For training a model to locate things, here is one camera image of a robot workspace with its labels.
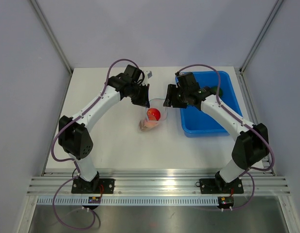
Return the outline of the clear zip top bag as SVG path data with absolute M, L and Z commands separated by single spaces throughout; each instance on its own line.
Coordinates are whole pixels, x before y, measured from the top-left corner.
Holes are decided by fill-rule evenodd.
M 143 118 L 139 121 L 139 130 L 146 132 L 163 123 L 168 116 L 167 107 L 163 106 L 165 99 L 151 99 L 150 107 L 145 109 Z

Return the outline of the red apple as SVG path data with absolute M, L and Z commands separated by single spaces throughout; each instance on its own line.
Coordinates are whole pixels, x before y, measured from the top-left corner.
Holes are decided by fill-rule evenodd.
M 146 112 L 146 115 L 151 121 L 159 121 L 159 119 L 161 118 L 161 113 L 156 108 L 149 108 Z

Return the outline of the pink peach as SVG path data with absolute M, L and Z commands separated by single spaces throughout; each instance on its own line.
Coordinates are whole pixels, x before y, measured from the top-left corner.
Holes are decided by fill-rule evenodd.
M 151 121 L 151 120 L 145 120 L 143 122 L 143 127 L 146 129 L 152 129 L 160 124 L 160 121 Z

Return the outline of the green lime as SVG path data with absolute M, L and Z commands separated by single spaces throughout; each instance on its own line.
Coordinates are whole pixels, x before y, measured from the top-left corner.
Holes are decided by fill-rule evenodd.
M 222 98 L 222 96 L 223 96 L 223 90 L 218 86 L 211 87 L 211 93 L 214 95 L 218 95 L 219 98 Z

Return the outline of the brown orange fruit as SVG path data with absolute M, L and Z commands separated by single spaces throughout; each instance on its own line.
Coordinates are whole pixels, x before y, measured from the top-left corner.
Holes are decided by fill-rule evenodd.
M 140 129 L 141 132 L 145 132 L 145 131 L 150 130 L 149 121 L 147 121 L 145 119 L 141 120 L 139 122 L 139 129 Z

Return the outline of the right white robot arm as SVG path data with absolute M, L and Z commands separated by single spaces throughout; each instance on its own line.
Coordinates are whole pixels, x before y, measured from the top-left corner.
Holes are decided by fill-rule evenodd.
M 227 192 L 235 181 L 270 152 L 267 127 L 244 119 L 220 97 L 220 86 L 200 87 L 191 72 L 178 74 L 177 83 L 167 87 L 165 107 L 185 109 L 188 106 L 209 115 L 233 138 L 231 160 L 214 178 L 215 188 Z

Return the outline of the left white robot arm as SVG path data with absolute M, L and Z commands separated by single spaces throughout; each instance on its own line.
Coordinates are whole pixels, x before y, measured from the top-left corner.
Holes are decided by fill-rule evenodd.
M 98 120 L 123 98 L 129 97 L 133 105 L 149 107 L 149 85 L 143 84 L 144 78 L 141 69 L 127 65 L 124 72 L 108 75 L 101 93 L 81 111 L 60 118 L 58 144 L 73 160 L 78 172 L 73 179 L 72 193 L 102 193 L 103 181 L 90 157 L 93 149 L 90 132 Z

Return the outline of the right circuit board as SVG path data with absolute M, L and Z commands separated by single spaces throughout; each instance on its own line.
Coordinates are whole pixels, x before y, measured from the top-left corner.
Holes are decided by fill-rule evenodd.
M 218 204 L 220 208 L 229 208 L 234 205 L 234 197 L 219 197 Z

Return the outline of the circuit board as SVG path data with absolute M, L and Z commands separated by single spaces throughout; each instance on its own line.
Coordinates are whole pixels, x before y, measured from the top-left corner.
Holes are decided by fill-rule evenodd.
M 234 205 L 234 197 L 219 197 L 218 204 L 220 208 L 229 208 Z
M 101 197 L 89 197 L 88 203 L 101 203 Z

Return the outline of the left circuit board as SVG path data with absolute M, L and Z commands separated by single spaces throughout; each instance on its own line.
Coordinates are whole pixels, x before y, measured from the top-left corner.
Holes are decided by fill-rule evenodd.
M 101 197 L 89 197 L 88 203 L 101 203 Z

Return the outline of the right aluminium frame post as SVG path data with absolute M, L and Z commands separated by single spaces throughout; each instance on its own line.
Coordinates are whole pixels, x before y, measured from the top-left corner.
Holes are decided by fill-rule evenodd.
M 260 47 L 264 37 L 266 36 L 267 32 L 271 28 L 274 19 L 276 18 L 277 14 L 281 10 L 285 0 L 276 0 L 273 7 L 271 8 L 263 26 L 261 27 L 256 39 L 254 40 L 253 45 L 251 46 L 248 54 L 246 55 L 242 65 L 239 68 L 239 72 L 241 75 L 245 73 L 245 70 L 248 68 L 251 60 L 253 59 L 255 53 L 257 52 L 258 48 Z

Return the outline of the aluminium frame post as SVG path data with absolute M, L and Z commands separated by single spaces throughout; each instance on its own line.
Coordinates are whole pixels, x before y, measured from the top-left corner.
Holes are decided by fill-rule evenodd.
M 245 70 L 248 68 L 251 60 L 253 59 L 255 53 L 257 52 L 258 48 L 260 47 L 264 37 L 266 36 L 267 32 L 271 28 L 274 19 L 276 18 L 277 14 L 281 10 L 285 0 L 276 0 L 273 7 L 271 8 L 263 26 L 261 27 L 256 39 L 254 40 L 253 45 L 251 46 L 248 54 L 246 55 L 242 65 L 239 68 L 239 72 L 241 75 L 245 73 Z
M 65 67 L 65 70 L 71 77 L 73 74 L 73 68 L 71 67 L 70 62 L 68 61 L 64 51 L 62 50 L 39 2 L 37 0 L 28 0 L 28 2 L 32 6 L 38 20 L 40 21 L 40 23 L 43 27 L 43 30 L 45 31 L 49 41 L 51 42 L 54 50 L 56 51 L 58 57 L 60 58 L 60 61 L 62 62 L 63 66 Z

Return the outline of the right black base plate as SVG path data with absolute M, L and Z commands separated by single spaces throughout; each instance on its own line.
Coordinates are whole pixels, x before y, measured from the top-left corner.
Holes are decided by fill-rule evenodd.
M 215 184 L 215 178 L 199 179 L 195 186 L 200 188 L 201 194 L 243 194 L 242 181 L 237 178 L 236 180 L 228 183 L 227 186 L 219 188 Z

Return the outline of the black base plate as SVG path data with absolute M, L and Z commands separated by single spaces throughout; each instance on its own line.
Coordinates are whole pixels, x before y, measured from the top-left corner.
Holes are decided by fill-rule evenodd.
M 114 179 L 99 178 L 98 180 L 87 182 L 81 178 L 73 181 L 72 194 L 113 194 Z
M 199 179 L 195 186 L 200 188 L 201 194 L 243 194 L 242 181 L 237 178 L 236 180 L 228 183 L 227 186 L 219 188 L 215 184 L 215 178 Z

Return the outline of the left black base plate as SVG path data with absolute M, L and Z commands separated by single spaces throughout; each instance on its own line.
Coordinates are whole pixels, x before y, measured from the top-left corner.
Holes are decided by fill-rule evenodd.
M 72 194 L 113 194 L 114 179 L 99 178 L 98 180 L 87 182 L 81 178 L 73 181 Z

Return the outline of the left aluminium frame post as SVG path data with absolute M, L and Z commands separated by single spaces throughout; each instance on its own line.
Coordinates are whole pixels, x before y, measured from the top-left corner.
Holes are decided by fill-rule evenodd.
M 60 58 L 60 61 L 62 62 L 63 66 L 65 67 L 65 70 L 71 77 L 73 74 L 73 68 L 71 67 L 70 62 L 68 61 L 64 51 L 62 50 L 39 2 L 37 0 L 28 0 L 28 2 L 32 6 L 38 20 L 40 21 L 40 23 L 43 27 L 43 30 L 45 31 L 49 41 L 51 42 L 54 50 L 56 51 L 58 57 Z

